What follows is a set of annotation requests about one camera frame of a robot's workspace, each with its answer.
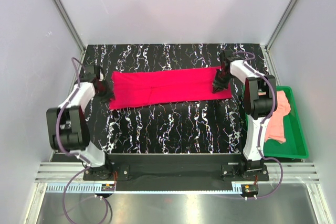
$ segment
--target reflective metal surface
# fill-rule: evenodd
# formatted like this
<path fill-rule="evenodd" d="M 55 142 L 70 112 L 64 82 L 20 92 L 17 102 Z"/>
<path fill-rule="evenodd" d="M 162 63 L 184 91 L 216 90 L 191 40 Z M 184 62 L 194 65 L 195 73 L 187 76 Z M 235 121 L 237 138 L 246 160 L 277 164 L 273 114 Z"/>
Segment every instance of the reflective metal surface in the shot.
<path fill-rule="evenodd" d="M 260 194 L 272 190 L 260 185 Z M 77 223 L 95 224 L 105 205 L 87 194 L 67 194 L 69 215 Z M 62 194 L 46 193 L 37 223 L 69 223 L 63 215 Z M 271 197 L 244 201 L 240 196 L 216 195 L 112 195 L 113 209 L 104 223 L 317 223 L 305 185 L 285 184 Z"/>

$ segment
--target gray wall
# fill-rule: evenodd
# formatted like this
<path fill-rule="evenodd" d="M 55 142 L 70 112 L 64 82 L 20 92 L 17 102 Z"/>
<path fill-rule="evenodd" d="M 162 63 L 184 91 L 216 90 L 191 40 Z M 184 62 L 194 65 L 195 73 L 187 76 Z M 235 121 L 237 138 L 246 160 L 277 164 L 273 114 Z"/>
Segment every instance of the gray wall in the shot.
<path fill-rule="evenodd" d="M 297 101 L 311 159 L 336 220 L 336 0 L 299 0 L 271 55 Z"/>
<path fill-rule="evenodd" d="M 62 0 L 85 44 L 266 43 L 290 0 Z"/>
<path fill-rule="evenodd" d="M 0 222 L 23 223 L 51 154 L 46 110 L 66 97 L 80 52 L 51 0 L 0 3 Z"/>

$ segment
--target red cloth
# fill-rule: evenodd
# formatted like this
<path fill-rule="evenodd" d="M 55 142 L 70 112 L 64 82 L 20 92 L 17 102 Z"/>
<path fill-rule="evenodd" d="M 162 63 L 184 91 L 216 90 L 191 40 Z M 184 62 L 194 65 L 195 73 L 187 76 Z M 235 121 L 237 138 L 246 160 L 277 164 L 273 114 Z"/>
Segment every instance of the red cloth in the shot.
<path fill-rule="evenodd" d="M 193 68 L 158 72 L 113 72 L 115 100 L 110 109 L 136 108 L 158 103 L 229 99 L 231 88 L 212 93 L 216 69 Z"/>

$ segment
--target peach-colored cloth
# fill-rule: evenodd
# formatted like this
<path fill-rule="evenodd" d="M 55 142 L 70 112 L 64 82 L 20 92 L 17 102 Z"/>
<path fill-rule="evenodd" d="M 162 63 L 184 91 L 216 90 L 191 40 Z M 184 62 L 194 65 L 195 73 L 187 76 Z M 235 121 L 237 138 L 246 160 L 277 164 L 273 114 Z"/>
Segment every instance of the peach-colored cloth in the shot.
<path fill-rule="evenodd" d="M 266 129 L 265 142 L 268 139 L 274 139 L 280 144 L 286 141 L 284 132 L 284 116 L 290 112 L 290 105 L 288 103 L 285 92 L 277 91 L 278 109 L 273 112 Z"/>

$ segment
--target black marble table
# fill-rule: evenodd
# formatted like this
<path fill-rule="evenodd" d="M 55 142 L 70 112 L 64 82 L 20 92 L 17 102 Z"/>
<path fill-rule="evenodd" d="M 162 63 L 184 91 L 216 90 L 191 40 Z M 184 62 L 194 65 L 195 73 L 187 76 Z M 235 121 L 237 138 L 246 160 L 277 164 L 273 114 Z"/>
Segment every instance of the black marble table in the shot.
<path fill-rule="evenodd" d="M 253 52 L 251 64 L 267 66 L 259 44 L 89 45 L 84 64 L 113 71 L 148 72 L 219 66 L 221 50 Z M 91 140 L 107 153 L 238 153 L 246 140 L 243 85 L 231 81 L 230 100 L 158 104 L 109 110 L 93 99 L 85 114 Z"/>

